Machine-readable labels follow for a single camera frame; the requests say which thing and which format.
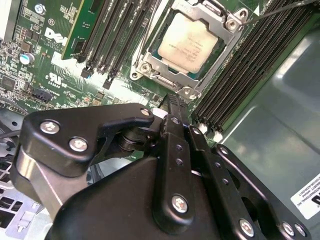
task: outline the black ram slot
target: black ram slot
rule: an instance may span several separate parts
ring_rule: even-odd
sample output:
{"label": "black ram slot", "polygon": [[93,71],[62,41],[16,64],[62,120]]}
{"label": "black ram slot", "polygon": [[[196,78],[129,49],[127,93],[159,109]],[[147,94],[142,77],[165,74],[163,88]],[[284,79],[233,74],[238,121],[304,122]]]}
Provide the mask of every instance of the black ram slot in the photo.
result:
{"label": "black ram slot", "polygon": [[85,45],[84,45],[84,47],[82,49],[81,56],[78,57],[78,61],[79,62],[83,62],[84,60],[86,60],[87,54],[89,53],[90,49],[92,48],[92,44],[93,44],[94,40],[96,39],[98,30],[101,27],[101,23],[102,23],[105,15],[107,13],[107,10],[109,8],[109,4],[110,4],[110,0],[105,0],[104,1],[103,6],[101,8],[101,11],[99,13],[98,19],[96,20],[96,22],[94,24],[93,30],[91,32],[91,35],[90,35],[88,41],[85,42]]}
{"label": "black ram slot", "polygon": [[[295,31],[292,31],[289,33],[288,38],[286,38],[286,41],[282,42],[281,45],[279,45],[279,47],[277,47],[277,50],[275,51],[275,53],[273,53],[272,56],[274,56],[275,58],[278,58],[281,53],[282,53],[282,49],[286,48],[290,41],[292,41],[292,39],[295,37],[295,35],[302,29],[302,27],[304,26],[304,24],[307,23],[309,17],[307,15],[303,15],[302,19],[299,19],[296,22],[296,27],[295,27]],[[267,68],[271,68],[272,64],[273,64],[273,59],[272,57],[268,57],[268,60],[266,62]],[[260,73],[258,73],[258,77],[256,77],[257,82],[255,82],[253,85],[249,86],[247,89],[245,89],[245,92],[243,94],[241,94],[241,96],[239,96],[238,100],[236,102],[234,102],[231,106],[229,106],[229,110],[225,112],[225,114],[223,115],[223,117],[221,118],[222,124],[224,124],[228,118],[232,115],[232,113],[238,108],[238,106],[241,104],[241,102],[247,97],[247,95],[250,93],[250,91],[255,87],[256,83],[259,82],[259,80],[263,77],[264,73],[266,73],[266,71],[261,71]]]}
{"label": "black ram slot", "polygon": [[108,74],[107,79],[105,80],[105,84],[106,86],[111,85],[112,81],[115,79],[116,75],[118,74],[122,64],[126,61],[126,56],[127,56],[127,49],[130,48],[130,46],[132,45],[135,36],[137,35],[137,32],[139,31],[140,27],[142,26],[148,11],[150,10],[150,8],[153,5],[153,2],[155,2],[154,0],[147,0],[147,4],[144,5],[144,7],[141,10],[141,13],[134,25],[133,28],[131,28],[131,32],[129,33],[125,43],[123,44],[123,47],[120,51],[120,53],[118,54],[117,58],[114,61],[113,67],[111,69],[111,71]]}
{"label": "black ram slot", "polygon": [[[273,11],[292,1],[274,1]],[[242,101],[270,71],[277,58],[311,17],[300,7],[260,20],[192,113],[196,122],[221,129]]]}
{"label": "black ram slot", "polygon": [[120,12],[123,9],[124,4],[127,2],[128,0],[117,0],[112,14],[108,15],[110,20],[108,20],[103,32],[102,40],[99,42],[98,47],[95,49],[95,54],[93,54],[93,57],[91,58],[94,67],[97,67],[96,64],[98,63],[101,54],[103,54],[104,47],[106,46],[106,43],[110,37],[113,26],[119,19]]}
{"label": "black ram slot", "polygon": [[[277,16],[277,19],[274,21],[276,29],[267,28],[267,30],[263,34],[263,38],[266,38],[266,39],[273,38],[273,35],[277,32],[277,30],[280,27],[282,27],[283,29],[286,29],[286,26],[282,26],[283,17],[285,15],[286,13],[283,12],[282,14],[279,14],[279,16]],[[237,72],[237,74],[233,76],[233,78],[235,79],[235,81],[233,82],[233,86],[231,88],[224,88],[224,91],[221,92],[220,98],[216,100],[217,104],[215,105],[215,108],[210,112],[209,118],[212,118],[213,115],[220,116],[222,114],[222,111],[226,110],[227,108],[226,105],[228,104],[228,101],[225,99],[226,98],[231,100],[236,99],[237,95],[240,94],[242,89],[245,88],[246,85],[250,83],[249,79],[251,78],[250,76],[253,75],[252,71],[261,66],[260,61],[268,55],[268,51],[273,49],[274,49],[274,46],[268,42],[263,44],[259,48],[253,49],[249,52],[250,54],[247,57],[248,59],[251,59],[252,63],[248,64],[245,70],[239,71]]]}
{"label": "black ram slot", "polygon": [[[284,1],[274,2],[272,6],[270,6],[268,12],[281,7],[284,4]],[[251,61],[251,57],[248,56],[248,47],[254,46],[255,42],[261,39],[262,34],[265,32],[266,27],[271,25],[275,16],[271,16],[265,19],[262,19],[257,23],[256,27],[249,34],[247,41],[241,46],[239,51],[236,53],[236,56],[231,60],[228,66],[225,68],[221,76],[218,78],[216,83],[213,85],[212,90],[209,91],[209,94],[205,96],[206,99],[209,100],[207,104],[203,104],[199,110],[198,114],[202,115],[204,113],[210,113],[212,111],[213,102],[216,102],[216,97],[221,94],[223,89],[230,89],[233,85],[233,82],[229,80],[233,73],[237,72],[237,69],[243,69],[243,64],[247,64],[248,61]]]}
{"label": "black ram slot", "polygon": [[133,14],[135,12],[135,8],[136,8],[136,4],[135,4],[135,2],[132,1],[130,6],[125,9],[125,12],[123,13],[123,16],[122,16],[123,21],[120,24],[119,31],[116,33],[116,36],[113,39],[110,47],[107,49],[108,51],[103,53],[104,58],[102,60],[102,64],[99,66],[99,68],[104,67],[105,71],[108,70],[108,68],[111,64],[112,58],[114,57],[116,48],[117,48],[120,40],[124,37],[124,33],[126,32],[127,27],[130,24],[130,21],[132,19],[132,18],[130,18],[130,16],[133,16]]}
{"label": "black ram slot", "polygon": [[90,11],[96,13],[100,7],[100,4],[103,0],[93,0],[93,3],[90,7]]}

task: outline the white label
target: white label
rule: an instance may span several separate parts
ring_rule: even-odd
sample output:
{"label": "white label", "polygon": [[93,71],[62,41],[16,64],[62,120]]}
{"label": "white label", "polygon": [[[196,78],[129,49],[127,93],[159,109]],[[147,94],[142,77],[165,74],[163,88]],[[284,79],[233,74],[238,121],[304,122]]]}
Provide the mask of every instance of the white label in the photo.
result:
{"label": "white label", "polygon": [[291,197],[305,219],[310,219],[320,212],[320,173]]}

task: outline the gray metal panel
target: gray metal panel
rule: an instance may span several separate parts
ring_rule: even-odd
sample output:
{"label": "gray metal panel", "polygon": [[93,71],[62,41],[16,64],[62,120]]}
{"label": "gray metal panel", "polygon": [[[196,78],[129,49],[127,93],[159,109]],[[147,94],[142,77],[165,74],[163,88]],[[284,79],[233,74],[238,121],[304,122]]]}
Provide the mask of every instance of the gray metal panel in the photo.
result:
{"label": "gray metal panel", "polygon": [[290,198],[320,173],[320,29],[308,34],[222,141],[320,239]]}

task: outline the screw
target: screw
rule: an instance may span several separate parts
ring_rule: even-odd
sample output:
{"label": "screw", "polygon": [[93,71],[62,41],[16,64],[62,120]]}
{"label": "screw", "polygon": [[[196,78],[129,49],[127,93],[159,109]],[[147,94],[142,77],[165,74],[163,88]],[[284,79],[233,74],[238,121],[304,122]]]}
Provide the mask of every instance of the screw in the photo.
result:
{"label": "screw", "polygon": [[201,132],[197,129],[197,128],[193,128],[193,132],[195,133],[195,134],[201,134]]}
{"label": "screw", "polygon": [[132,76],[134,79],[136,79],[136,78],[138,77],[138,73],[133,72],[131,76]]}
{"label": "screw", "polygon": [[141,72],[143,72],[144,74],[147,74],[151,71],[151,66],[149,65],[149,63],[144,62],[141,64],[140,69],[141,69]]}
{"label": "screw", "polygon": [[304,236],[304,237],[307,236],[306,232],[304,231],[304,229],[303,229],[300,225],[298,225],[298,224],[296,223],[294,226],[295,226],[295,229],[297,229],[297,231],[298,231],[302,236]]}
{"label": "screw", "polygon": [[79,137],[72,138],[69,142],[69,146],[76,152],[83,152],[88,148],[88,144],[86,143],[86,141]]}
{"label": "screw", "polygon": [[245,10],[240,12],[240,18],[244,19],[247,16],[247,12]]}
{"label": "screw", "polygon": [[60,127],[53,121],[44,121],[40,124],[40,129],[46,134],[56,134],[57,132],[59,132]]}
{"label": "screw", "polygon": [[229,29],[230,31],[235,30],[237,27],[237,23],[233,19],[226,21],[225,25],[226,25],[226,28]]}
{"label": "screw", "polygon": [[295,232],[292,229],[292,227],[288,223],[286,223],[285,221],[282,223],[282,227],[285,230],[285,232],[287,234],[289,234],[290,236],[294,236],[295,235]]}
{"label": "screw", "polygon": [[190,96],[189,96],[189,99],[191,99],[191,100],[194,100],[194,99],[196,99],[197,98],[197,95],[195,95],[195,94],[191,94]]}
{"label": "screw", "polygon": [[148,111],[147,109],[142,108],[142,109],[141,109],[141,113],[142,113],[143,115],[150,116],[150,113],[149,113],[149,111]]}
{"label": "screw", "polygon": [[225,149],[223,146],[220,147],[220,150],[223,154],[228,154],[228,150]]}
{"label": "screw", "polygon": [[253,237],[255,235],[255,231],[253,229],[253,227],[251,226],[250,222],[248,222],[245,219],[240,219],[239,221],[239,225],[242,229],[242,231],[249,237]]}
{"label": "screw", "polygon": [[42,4],[37,4],[37,5],[35,5],[35,6],[34,6],[34,10],[35,10],[35,12],[36,12],[37,14],[40,14],[40,15],[42,15],[42,14],[44,13],[44,11],[45,11]]}
{"label": "screw", "polygon": [[177,210],[179,213],[186,213],[188,210],[188,204],[187,201],[179,195],[174,195],[172,197],[172,206],[175,210]]}
{"label": "screw", "polygon": [[179,165],[179,166],[183,166],[184,165],[184,161],[182,161],[180,158],[177,158],[175,160],[176,164]]}
{"label": "screw", "polygon": [[174,122],[175,124],[179,124],[180,121],[176,117],[171,117],[171,121]]}

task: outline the motherboard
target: motherboard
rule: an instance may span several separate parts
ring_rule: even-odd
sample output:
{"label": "motherboard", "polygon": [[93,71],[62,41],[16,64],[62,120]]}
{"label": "motherboard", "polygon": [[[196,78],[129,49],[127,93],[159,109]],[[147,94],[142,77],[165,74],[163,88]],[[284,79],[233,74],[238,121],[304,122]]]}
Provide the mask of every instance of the motherboard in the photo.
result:
{"label": "motherboard", "polygon": [[174,92],[208,133],[228,127],[319,17],[301,7],[245,25],[291,0],[9,2],[0,107],[23,115],[133,102],[152,109]]}

